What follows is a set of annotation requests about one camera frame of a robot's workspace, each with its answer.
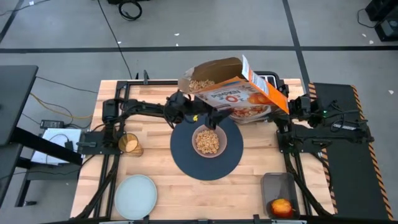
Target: black and orange striped edge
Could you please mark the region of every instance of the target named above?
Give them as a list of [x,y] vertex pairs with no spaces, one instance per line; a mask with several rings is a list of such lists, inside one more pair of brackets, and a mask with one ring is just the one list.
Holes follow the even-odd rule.
[[[308,84],[308,90],[309,90],[309,95],[311,98],[311,101],[314,101],[317,98],[317,90],[315,89],[315,85],[313,83]],[[322,158],[323,161],[325,161],[325,164],[329,165],[329,160],[328,160],[328,151],[326,148],[322,149]],[[328,169],[323,166],[323,171],[325,172],[325,178],[328,184],[330,184],[330,175],[328,172]],[[333,186],[332,190],[330,191],[330,198],[331,198],[331,203],[333,204],[333,208],[335,210],[335,214],[338,213],[337,206],[336,206],[336,199],[335,199],[335,193],[333,191]]]
[[[359,109],[359,115],[360,115],[361,119],[365,119],[365,116],[363,115],[363,112],[362,112],[361,101],[359,100],[358,92],[356,91],[356,87],[353,86],[353,85],[351,85],[351,87],[353,88],[355,101],[356,101],[356,104],[357,104],[358,109]],[[370,155],[372,157],[374,171],[376,171],[376,177],[377,177],[377,180],[379,181],[380,191],[381,191],[381,194],[383,196],[384,204],[386,205],[388,218],[390,220],[394,220],[394,217],[392,216],[391,206],[390,206],[390,203],[388,202],[386,188],[384,186],[383,179],[381,177],[379,164],[377,163],[376,154],[374,153],[374,149],[373,149],[373,146],[372,146],[371,142],[369,143],[369,153],[370,153]]]

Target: wooden table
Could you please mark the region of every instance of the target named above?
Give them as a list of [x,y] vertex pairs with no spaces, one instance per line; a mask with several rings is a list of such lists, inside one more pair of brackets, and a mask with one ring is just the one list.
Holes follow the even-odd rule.
[[[290,99],[303,94],[299,79],[285,79]],[[102,102],[114,98],[117,80],[103,80],[99,88],[91,127],[102,123]],[[134,86],[130,98],[162,103],[177,90],[176,86]],[[120,158],[116,187],[134,174],[149,176],[156,184],[158,197],[151,220],[252,219],[254,214],[268,218],[262,208],[260,179],[266,172],[286,172],[283,155],[278,150],[274,123],[238,125],[244,138],[244,151],[232,173],[218,180],[202,181],[185,175],[174,163],[170,152],[172,129],[163,118],[134,115],[126,121],[125,130],[134,133],[142,147],[141,157],[123,154]],[[103,156],[97,155],[82,168],[73,202],[71,217],[78,215],[98,188]],[[330,213],[333,205],[323,166],[313,156],[302,154],[307,187]],[[305,214],[300,189],[296,186],[300,211]],[[101,215],[105,214],[108,192],[105,192]],[[112,220],[124,219],[113,206]]]

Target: gray floor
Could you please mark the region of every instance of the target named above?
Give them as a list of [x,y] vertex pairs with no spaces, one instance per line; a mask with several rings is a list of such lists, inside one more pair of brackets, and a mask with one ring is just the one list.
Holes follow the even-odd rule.
[[[293,46],[281,0],[151,0],[142,2],[139,21],[128,22],[116,6],[101,0],[122,47],[203,45]],[[356,22],[356,11],[369,0],[289,0],[301,46],[397,45],[382,43],[375,31]],[[17,0],[0,1],[0,13],[14,9]],[[9,15],[0,17],[0,30]],[[361,20],[367,22],[365,14]],[[116,47],[105,19],[93,0],[52,0],[17,13],[0,49]],[[207,60],[244,54],[255,70],[270,70],[282,78],[301,78],[294,51],[186,51],[126,52],[133,74],[143,69],[151,78],[178,78],[191,66]],[[398,51],[303,52],[311,81],[356,85],[364,114],[376,138],[375,150],[395,216],[398,216],[398,139],[392,132],[398,120],[396,71]],[[119,53],[0,54],[0,65],[39,66],[38,76],[97,90],[100,80],[126,79],[128,73]],[[396,91],[391,95],[388,90]],[[58,103],[77,116],[93,112],[96,95],[37,80],[33,93]],[[29,98],[24,113],[37,121],[61,119]],[[85,125],[89,121],[78,121]],[[39,133],[37,124],[21,117],[19,126]],[[66,220],[73,202],[76,181],[35,181],[27,199],[38,205],[14,208],[23,176],[14,176],[0,209],[0,223],[42,223]]]

